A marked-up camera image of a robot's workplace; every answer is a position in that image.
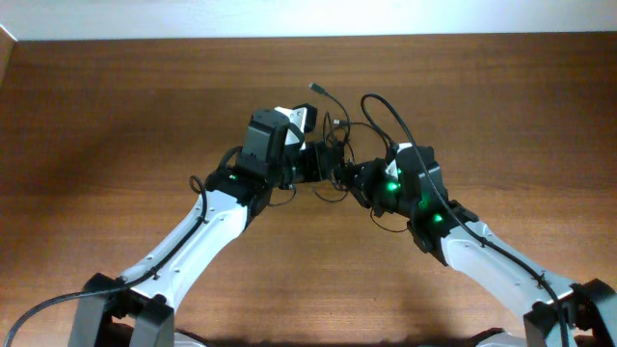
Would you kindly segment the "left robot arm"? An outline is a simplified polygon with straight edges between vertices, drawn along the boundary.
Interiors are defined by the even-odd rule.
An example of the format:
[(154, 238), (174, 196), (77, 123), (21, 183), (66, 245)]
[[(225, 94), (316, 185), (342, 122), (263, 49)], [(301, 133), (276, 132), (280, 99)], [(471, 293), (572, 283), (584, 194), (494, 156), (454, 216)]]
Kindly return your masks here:
[(175, 327), (175, 314), (205, 268), (271, 203), (275, 189), (327, 179), (339, 153), (308, 142), (317, 111), (309, 104), (252, 113), (243, 145), (191, 187), (187, 216), (116, 279), (93, 276), (78, 301), (71, 346), (199, 346)]

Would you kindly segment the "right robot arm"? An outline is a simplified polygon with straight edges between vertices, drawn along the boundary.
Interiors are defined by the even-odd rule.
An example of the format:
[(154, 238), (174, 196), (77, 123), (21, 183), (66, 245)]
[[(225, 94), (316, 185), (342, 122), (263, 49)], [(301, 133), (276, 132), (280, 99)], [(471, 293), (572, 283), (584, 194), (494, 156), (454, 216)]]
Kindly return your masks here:
[(474, 280), (523, 323), (523, 336), (489, 329), (468, 345), (615, 345), (615, 290), (598, 279), (577, 283), (559, 276), (499, 239), (477, 215), (449, 199), (431, 147), (397, 145), (386, 158), (348, 163), (335, 175), (374, 214), (407, 218), (424, 253)]

